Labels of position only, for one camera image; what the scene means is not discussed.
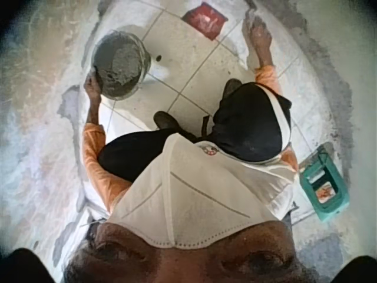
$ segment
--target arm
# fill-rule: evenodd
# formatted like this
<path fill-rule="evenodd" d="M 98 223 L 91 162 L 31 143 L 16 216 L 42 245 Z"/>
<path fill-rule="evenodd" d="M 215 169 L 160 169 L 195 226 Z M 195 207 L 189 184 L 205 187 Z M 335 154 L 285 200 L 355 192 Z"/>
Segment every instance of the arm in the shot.
<path fill-rule="evenodd" d="M 278 95 L 282 95 L 270 50 L 272 36 L 267 29 L 266 24 L 259 17 L 254 19 L 250 30 L 250 39 L 258 56 L 260 65 L 260 68 L 255 70 L 255 82 L 271 88 Z M 299 165 L 291 145 L 281 152 L 280 160 L 289 164 L 298 172 Z"/>
<path fill-rule="evenodd" d="M 111 212 L 114 199 L 125 192 L 132 183 L 104 170 L 97 161 L 98 154 L 105 146 L 106 135 L 99 125 L 98 112 L 101 104 L 101 90 L 94 75 L 89 75 L 85 90 L 90 99 L 87 123 L 83 132 L 82 157 L 88 177 L 108 211 Z"/>

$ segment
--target white face mask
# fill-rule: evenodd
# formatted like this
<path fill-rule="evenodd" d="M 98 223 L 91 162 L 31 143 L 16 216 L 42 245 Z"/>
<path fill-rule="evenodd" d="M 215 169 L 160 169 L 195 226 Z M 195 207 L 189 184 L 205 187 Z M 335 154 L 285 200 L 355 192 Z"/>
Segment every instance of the white face mask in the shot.
<path fill-rule="evenodd" d="M 118 202 L 108 222 L 157 248 L 199 249 L 274 220 L 239 179 L 175 134 Z"/>

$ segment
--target orange long-sleeve shirt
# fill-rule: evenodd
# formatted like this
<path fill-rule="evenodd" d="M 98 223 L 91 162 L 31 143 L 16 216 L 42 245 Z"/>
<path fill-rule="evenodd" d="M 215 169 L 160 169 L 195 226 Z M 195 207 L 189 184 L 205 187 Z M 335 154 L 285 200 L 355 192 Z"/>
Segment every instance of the orange long-sleeve shirt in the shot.
<path fill-rule="evenodd" d="M 278 94 L 282 93 L 274 66 L 256 69 L 255 82 L 271 88 Z M 84 166 L 94 189 L 100 195 L 107 210 L 112 212 L 116 200 L 126 193 L 132 183 L 107 172 L 98 163 L 97 157 L 105 146 L 105 141 L 106 134 L 102 125 L 91 123 L 85 125 L 82 145 Z M 298 170 L 296 156 L 290 146 L 280 154 L 280 158 Z"/>

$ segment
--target white tile floor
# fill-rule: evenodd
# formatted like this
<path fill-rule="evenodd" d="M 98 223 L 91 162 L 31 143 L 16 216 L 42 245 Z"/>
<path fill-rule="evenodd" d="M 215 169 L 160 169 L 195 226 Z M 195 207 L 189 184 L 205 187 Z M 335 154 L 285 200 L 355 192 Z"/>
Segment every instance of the white tile floor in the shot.
<path fill-rule="evenodd" d="M 107 129 L 107 142 L 133 131 L 156 129 L 153 114 L 159 110 L 168 111 L 186 130 L 200 135 L 203 116 L 217 110 L 226 81 L 232 77 L 244 83 L 254 81 L 258 62 L 252 50 L 249 54 L 242 32 L 246 4 L 207 1 L 228 18 L 218 38 L 210 41 L 180 19 L 201 5 L 201 0 L 125 2 L 119 1 L 106 14 L 101 33 L 106 28 L 136 33 L 153 63 L 131 98 L 116 103 L 103 99 L 100 122 Z M 273 35 L 272 53 L 283 95 L 293 103 L 292 143 L 302 161 L 329 139 L 329 109 L 314 71 L 294 40 L 266 9 L 260 6 L 257 13 Z"/>

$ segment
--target floor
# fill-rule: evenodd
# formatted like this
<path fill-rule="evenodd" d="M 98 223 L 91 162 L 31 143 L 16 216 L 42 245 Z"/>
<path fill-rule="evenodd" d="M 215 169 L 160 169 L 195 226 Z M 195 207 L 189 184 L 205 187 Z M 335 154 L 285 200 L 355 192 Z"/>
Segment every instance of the floor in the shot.
<path fill-rule="evenodd" d="M 5 185 L 0 232 L 4 251 L 18 246 L 33 249 L 58 279 L 73 239 L 85 232 L 88 209 L 106 216 L 80 157 L 88 110 L 82 84 L 95 45 L 103 36 L 115 29 L 132 32 L 143 40 L 153 59 L 145 81 L 132 97 L 117 102 L 103 98 L 100 123 L 107 142 L 122 134 L 155 130 L 153 114 L 159 110 L 168 111 L 186 130 L 199 134 L 202 118 L 214 114 L 229 78 L 244 83 L 254 80 L 256 56 L 242 33 L 249 8 L 246 2 L 206 1 L 228 18 L 213 41 L 181 20 L 201 2 L 102 0 L 98 5 L 92 0 L 41 1 L 15 23 L 0 56 Z M 283 95 L 293 102 L 292 144 L 297 158 L 304 162 L 320 144 L 330 144 L 342 171 L 337 128 L 321 82 L 291 34 L 255 2 L 273 36 L 273 61 Z M 299 249 L 310 249 L 324 238 L 323 234 L 305 238 L 302 231 L 311 223 L 321 231 L 333 229 L 328 239 L 337 241 L 337 230 L 322 225 L 300 187 L 295 189 L 299 209 L 292 220 Z M 16 239 L 12 237 L 15 233 L 19 235 Z M 336 251 L 341 257 L 343 248 Z"/>

